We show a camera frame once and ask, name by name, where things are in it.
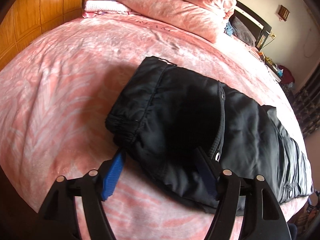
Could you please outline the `black pants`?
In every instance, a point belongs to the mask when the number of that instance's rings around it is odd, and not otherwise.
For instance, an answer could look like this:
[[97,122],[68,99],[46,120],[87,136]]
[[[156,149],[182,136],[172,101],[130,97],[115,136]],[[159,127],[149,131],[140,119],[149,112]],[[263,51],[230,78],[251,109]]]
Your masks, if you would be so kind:
[[310,162],[276,108],[220,81],[146,57],[112,106],[114,143],[184,205],[215,213],[199,173],[199,150],[238,176],[261,174],[279,204],[312,194]]

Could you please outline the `pink patterned bed cover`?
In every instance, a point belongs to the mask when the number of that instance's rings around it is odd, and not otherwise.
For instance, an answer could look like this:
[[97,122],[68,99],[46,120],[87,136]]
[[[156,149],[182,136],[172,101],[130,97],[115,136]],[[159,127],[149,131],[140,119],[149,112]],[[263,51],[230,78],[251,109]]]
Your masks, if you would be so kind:
[[240,40],[222,34],[213,44],[138,15],[80,18],[40,36],[1,71],[1,167],[34,212],[56,177],[80,177],[114,155],[104,121],[147,56],[276,107],[290,137],[305,150],[283,90]]

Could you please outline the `dark bedside table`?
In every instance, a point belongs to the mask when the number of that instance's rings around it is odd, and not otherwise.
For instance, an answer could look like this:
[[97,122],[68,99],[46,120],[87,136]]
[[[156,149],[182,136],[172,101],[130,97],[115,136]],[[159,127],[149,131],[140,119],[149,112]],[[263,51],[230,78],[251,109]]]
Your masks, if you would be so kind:
[[264,62],[265,66],[269,69],[271,74],[274,76],[276,81],[280,83],[283,77],[283,71],[278,68],[278,66],[273,62],[273,60],[267,57],[262,51],[259,52],[261,60]]

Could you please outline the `dark blue curtain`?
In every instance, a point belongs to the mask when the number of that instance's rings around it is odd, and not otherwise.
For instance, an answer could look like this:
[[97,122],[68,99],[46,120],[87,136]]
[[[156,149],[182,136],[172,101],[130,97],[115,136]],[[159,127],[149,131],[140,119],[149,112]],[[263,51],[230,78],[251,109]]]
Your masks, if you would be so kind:
[[303,88],[295,95],[292,108],[298,120],[303,138],[319,129],[320,70],[319,66]]

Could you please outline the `blue garment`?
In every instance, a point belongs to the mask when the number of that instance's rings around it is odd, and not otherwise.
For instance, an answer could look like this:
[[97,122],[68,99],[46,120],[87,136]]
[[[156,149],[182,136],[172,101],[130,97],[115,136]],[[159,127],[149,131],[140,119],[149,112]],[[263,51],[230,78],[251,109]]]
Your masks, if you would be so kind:
[[233,26],[231,25],[231,23],[228,21],[225,29],[224,29],[224,33],[227,34],[228,36],[232,36],[233,35]]

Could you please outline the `dark grey pillow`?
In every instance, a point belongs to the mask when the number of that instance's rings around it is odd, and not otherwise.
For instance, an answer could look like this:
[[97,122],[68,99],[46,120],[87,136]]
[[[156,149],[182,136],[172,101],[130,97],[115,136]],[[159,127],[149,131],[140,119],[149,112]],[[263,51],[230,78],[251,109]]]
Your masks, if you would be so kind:
[[231,23],[233,27],[233,35],[245,44],[255,47],[256,38],[251,31],[235,16]]

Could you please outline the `black headboard with white stripe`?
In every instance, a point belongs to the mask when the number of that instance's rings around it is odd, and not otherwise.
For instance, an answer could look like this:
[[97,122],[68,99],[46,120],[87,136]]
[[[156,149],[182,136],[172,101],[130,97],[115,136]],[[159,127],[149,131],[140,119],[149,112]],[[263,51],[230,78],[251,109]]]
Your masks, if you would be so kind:
[[267,39],[271,37],[272,27],[257,13],[238,0],[236,0],[234,13],[230,18],[231,23],[233,23],[235,17],[252,33],[256,39],[255,47],[257,50],[261,50],[266,44]]

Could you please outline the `pink folded quilt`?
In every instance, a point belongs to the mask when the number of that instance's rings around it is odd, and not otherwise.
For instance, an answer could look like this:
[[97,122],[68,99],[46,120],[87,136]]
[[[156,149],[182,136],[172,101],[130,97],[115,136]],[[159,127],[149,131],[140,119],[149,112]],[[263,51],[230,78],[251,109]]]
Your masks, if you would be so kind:
[[236,0],[116,0],[133,11],[214,43],[233,15]]

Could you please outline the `pink white folded towel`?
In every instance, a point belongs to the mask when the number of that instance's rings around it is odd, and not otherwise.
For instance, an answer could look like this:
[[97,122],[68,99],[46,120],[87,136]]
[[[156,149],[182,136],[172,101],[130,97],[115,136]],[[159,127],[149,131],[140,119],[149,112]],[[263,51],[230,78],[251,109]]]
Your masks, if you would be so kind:
[[85,8],[82,16],[83,18],[90,18],[104,14],[130,15],[134,13],[135,12],[132,9],[114,0],[88,0],[85,3]]

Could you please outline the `wooden wardrobe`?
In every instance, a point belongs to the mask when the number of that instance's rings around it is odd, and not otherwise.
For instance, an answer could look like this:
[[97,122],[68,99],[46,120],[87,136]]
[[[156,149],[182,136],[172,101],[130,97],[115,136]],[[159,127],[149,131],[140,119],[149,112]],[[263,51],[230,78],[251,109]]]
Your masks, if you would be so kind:
[[1,17],[1,69],[33,40],[80,18],[87,0],[14,0]]

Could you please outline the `small wooden wall ornament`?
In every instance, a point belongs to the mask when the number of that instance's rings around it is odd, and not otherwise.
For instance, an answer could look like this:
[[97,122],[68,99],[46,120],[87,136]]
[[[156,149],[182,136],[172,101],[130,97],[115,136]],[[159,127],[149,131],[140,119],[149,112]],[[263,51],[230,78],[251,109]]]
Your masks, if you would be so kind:
[[279,16],[279,19],[282,21],[287,21],[288,16],[290,14],[290,11],[284,7],[283,5],[280,5],[277,11],[277,15]]

